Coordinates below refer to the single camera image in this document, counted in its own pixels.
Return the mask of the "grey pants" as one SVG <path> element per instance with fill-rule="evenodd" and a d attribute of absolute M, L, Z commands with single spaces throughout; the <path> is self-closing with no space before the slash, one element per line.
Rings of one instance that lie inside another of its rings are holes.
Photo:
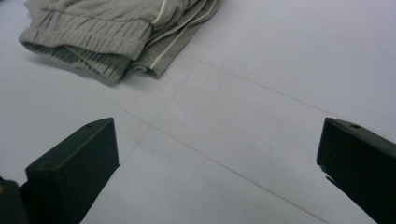
<path fill-rule="evenodd" d="M 118 83 L 130 68 L 160 77 L 222 0 L 28 0 L 20 43 Z"/>

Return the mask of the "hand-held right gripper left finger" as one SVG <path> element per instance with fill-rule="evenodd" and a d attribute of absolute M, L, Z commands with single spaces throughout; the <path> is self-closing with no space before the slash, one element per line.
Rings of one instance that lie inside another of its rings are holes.
<path fill-rule="evenodd" d="M 114 119 L 82 126 L 25 169 L 33 223 L 79 224 L 119 166 Z"/>

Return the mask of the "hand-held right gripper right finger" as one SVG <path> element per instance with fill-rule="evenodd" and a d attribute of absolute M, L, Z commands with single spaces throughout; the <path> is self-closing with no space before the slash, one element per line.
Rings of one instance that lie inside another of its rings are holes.
<path fill-rule="evenodd" d="M 377 224 L 396 224 L 396 144 L 360 125 L 326 118 L 317 165 Z"/>

